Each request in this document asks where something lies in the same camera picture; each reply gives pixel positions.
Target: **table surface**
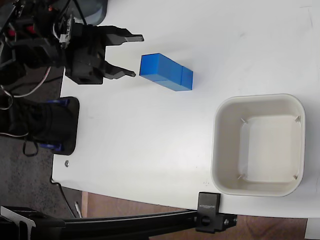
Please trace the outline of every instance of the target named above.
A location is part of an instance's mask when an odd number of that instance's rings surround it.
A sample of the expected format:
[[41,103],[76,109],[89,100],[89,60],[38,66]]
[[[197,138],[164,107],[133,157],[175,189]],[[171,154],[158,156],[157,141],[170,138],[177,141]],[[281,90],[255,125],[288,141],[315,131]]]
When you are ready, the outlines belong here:
[[161,53],[193,70],[193,90],[174,92],[140,76],[77,85],[77,143],[55,155],[63,186],[138,202],[196,209],[211,180],[214,117],[227,98],[287,93],[306,112],[305,168],[285,197],[223,195],[220,212],[320,217],[319,0],[110,0],[102,25],[145,42],[106,49],[106,60],[139,74],[141,55]]

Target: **black base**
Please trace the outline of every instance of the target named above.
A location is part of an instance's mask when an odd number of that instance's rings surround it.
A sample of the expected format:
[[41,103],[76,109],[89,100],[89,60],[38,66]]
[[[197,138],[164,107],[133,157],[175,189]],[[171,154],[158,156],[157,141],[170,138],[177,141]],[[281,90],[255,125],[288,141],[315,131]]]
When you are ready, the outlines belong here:
[[53,154],[69,156],[75,151],[76,148],[80,103],[79,100],[73,96],[61,97],[57,100],[69,100],[69,104],[66,108],[71,112],[74,123],[72,124],[72,133],[70,137],[67,140],[61,142],[63,146],[62,151],[51,150],[51,152]]

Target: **blue rectangular block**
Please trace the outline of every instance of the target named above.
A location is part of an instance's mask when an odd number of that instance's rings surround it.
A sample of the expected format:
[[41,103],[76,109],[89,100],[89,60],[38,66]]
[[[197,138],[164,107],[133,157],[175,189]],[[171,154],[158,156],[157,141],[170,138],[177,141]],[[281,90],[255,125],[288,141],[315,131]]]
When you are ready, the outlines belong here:
[[141,57],[139,75],[174,91],[192,90],[193,72],[160,53]]

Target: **wire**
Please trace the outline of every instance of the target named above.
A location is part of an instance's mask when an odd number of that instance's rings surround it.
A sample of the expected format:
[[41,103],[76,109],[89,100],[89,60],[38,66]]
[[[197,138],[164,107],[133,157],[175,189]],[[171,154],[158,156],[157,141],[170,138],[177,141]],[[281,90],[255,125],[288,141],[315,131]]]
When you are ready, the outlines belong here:
[[[42,80],[38,83],[37,86],[34,87],[34,89],[32,89],[30,92],[26,93],[26,94],[23,94],[23,95],[13,95],[14,98],[24,98],[24,97],[27,97],[31,94],[33,94],[38,88],[41,87],[41,85],[46,81],[49,73],[50,73],[50,70],[51,70],[51,67],[49,66],[47,69],[46,69],[46,72],[45,72],[45,75],[44,77],[42,78]],[[10,96],[10,94],[8,94],[8,91],[4,90],[3,87],[1,86],[2,90]]]
[[[48,84],[48,83],[51,83],[51,82],[53,82],[53,81],[56,81],[56,80],[59,80],[59,79],[62,79],[62,78],[63,78],[63,76],[57,76],[57,77],[55,77],[55,78],[51,78],[51,79],[45,81],[43,84]],[[37,85],[37,84],[38,84],[38,82],[20,83],[19,85],[16,85],[16,86],[14,86],[13,88],[11,88],[11,89],[9,90],[9,92],[12,93],[14,90],[17,90],[17,89],[19,89],[19,88],[21,88],[21,87],[24,87],[24,86],[32,86],[32,85]]]
[[52,173],[51,173],[51,177],[50,177],[50,184],[52,184],[52,185],[58,185],[58,187],[59,187],[59,189],[60,189],[60,192],[61,192],[61,194],[62,194],[63,200],[64,200],[64,202],[65,202],[65,204],[66,204],[66,206],[67,206],[70,214],[71,214],[74,218],[77,218],[76,215],[75,215],[75,213],[72,211],[72,209],[71,209],[71,207],[70,207],[70,205],[69,205],[69,203],[68,203],[68,200],[67,200],[67,198],[66,198],[66,195],[65,195],[65,193],[64,193],[64,190],[63,190],[61,184],[60,184],[59,182],[54,182],[54,180],[52,179]]
[[8,107],[4,107],[4,108],[0,107],[0,110],[8,110],[8,109],[10,109],[10,108],[12,107],[12,105],[14,104],[14,99],[13,99],[12,95],[11,95],[8,91],[6,91],[6,90],[4,89],[4,86],[0,85],[0,87],[1,87],[1,89],[4,91],[4,93],[7,94],[7,95],[10,97],[10,99],[11,99],[10,105],[9,105]]
[[82,19],[82,21],[83,21],[83,24],[84,24],[84,25],[88,25],[88,24],[87,24],[87,21],[86,21],[86,18],[85,18],[84,14],[83,14],[83,12],[82,12],[82,10],[81,10],[81,8],[80,8],[80,5],[79,5],[79,3],[78,3],[78,0],[73,0],[73,2],[74,2],[74,5],[76,6],[76,8],[78,9],[78,12],[79,12],[79,14],[80,14],[80,16],[81,16],[81,19]]
[[13,137],[13,138],[22,138],[22,137],[26,137],[28,136],[29,133],[23,134],[23,135],[14,135],[14,134],[10,134],[10,133],[5,133],[5,132],[0,132],[0,135],[6,135],[9,137]]
[[65,6],[63,7],[63,9],[61,10],[61,12],[57,15],[53,25],[52,25],[52,34],[54,35],[54,37],[58,40],[60,40],[60,37],[58,37],[58,34],[56,32],[56,24],[58,23],[58,21],[60,20],[60,18],[64,15],[65,11],[68,9],[69,5],[70,5],[71,0],[67,0]]

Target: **white bowl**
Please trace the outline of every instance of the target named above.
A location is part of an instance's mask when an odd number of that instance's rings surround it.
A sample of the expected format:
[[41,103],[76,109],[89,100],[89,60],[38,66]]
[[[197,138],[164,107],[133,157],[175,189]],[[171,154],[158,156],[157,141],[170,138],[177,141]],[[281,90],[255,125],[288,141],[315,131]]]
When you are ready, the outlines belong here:
[[214,119],[211,176],[224,194],[282,197],[304,173],[306,114],[289,94],[227,99]]

